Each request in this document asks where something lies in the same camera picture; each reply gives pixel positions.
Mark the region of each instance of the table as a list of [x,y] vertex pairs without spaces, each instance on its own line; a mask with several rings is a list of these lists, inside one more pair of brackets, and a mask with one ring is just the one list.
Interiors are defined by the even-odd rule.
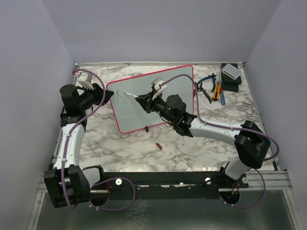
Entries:
[[[179,65],[117,65],[83,66],[93,71],[107,84],[110,81],[150,73]],[[211,75],[221,76],[219,64],[194,65],[195,81]],[[200,93],[201,116],[212,121],[242,124],[245,120],[255,122],[258,116],[248,82],[242,71],[239,92],[224,92],[226,105],[212,104]],[[208,92],[212,81],[203,83]],[[121,134],[118,131],[111,104],[101,107],[88,118],[86,133],[80,154],[80,167],[102,165],[106,172],[181,172],[217,171],[220,166],[237,156],[233,146],[208,138],[189,138],[177,134],[168,124],[145,130]],[[272,161],[265,161],[262,170],[274,170]]]

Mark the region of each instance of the black box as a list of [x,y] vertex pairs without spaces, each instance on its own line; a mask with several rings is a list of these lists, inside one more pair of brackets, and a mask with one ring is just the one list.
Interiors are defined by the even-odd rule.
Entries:
[[[224,68],[225,65],[228,63],[222,63],[221,69]],[[238,68],[238,65],[235,63],[229,63],[230,65]],[[228,77],[226,74],[221,72],[221,81],[222,81],[222,89],[224,91],[231,91],[231,92],[238,92],[239,91],[239,85],[242,83],[241,76],[238,77],[236,80]]]

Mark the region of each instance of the pliers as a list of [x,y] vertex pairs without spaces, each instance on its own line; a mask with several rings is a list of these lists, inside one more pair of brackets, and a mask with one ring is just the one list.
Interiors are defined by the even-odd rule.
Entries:
[[203,78],[203,79],[200,79],[196,84],[199,85],[199,84],[202,83],[203,81],[212,78],[213,88],[212,88],[211,92],[213,92],[214,89],[215,89],[215,77],[216,77],[216,75],[213,73],[212,75],[208,75],[208,77],[205,77],[205,78]]
[[210,95],[206,92],[206,90],[202,87],[202,82],[200,85],[197,83],[197,91],[203,92],[203,94],[206,96],[206,98],[209,100],[210,103],[212,103],[212,99]]

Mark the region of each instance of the whiteboard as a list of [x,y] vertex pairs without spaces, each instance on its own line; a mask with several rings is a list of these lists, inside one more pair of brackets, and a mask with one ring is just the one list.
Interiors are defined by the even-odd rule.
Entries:
[[[166,81],[178,74],[188,74],[193,77],[193,66],[185,65],[165,69],[132,78],[111,81],[106,85],[107,90],[114,92],[110,101],[120,133],[129,133],[164,123],[157,113],[146,113],[133,97],[124,94],[124,92],[137,96],[147,94],[152,91],[151,83],[157,78],[162,78]],[[166,101],[167,97],[173,94],[178,94],[181,97],[182,101],[187,104],[186,111],[192,114],[194,110],[192,81],[187,77],[179,77],[169,82],[167,88],[163,91],[162,98]]]

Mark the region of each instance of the small white box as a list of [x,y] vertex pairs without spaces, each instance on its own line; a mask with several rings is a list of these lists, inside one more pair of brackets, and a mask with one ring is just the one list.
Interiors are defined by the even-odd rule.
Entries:
[[236,80],[241,75],[241,70],[234,67],[233,65],[227,64],[222,69],[222,73],[226,74],[228,77],[232,78],[233,80]]

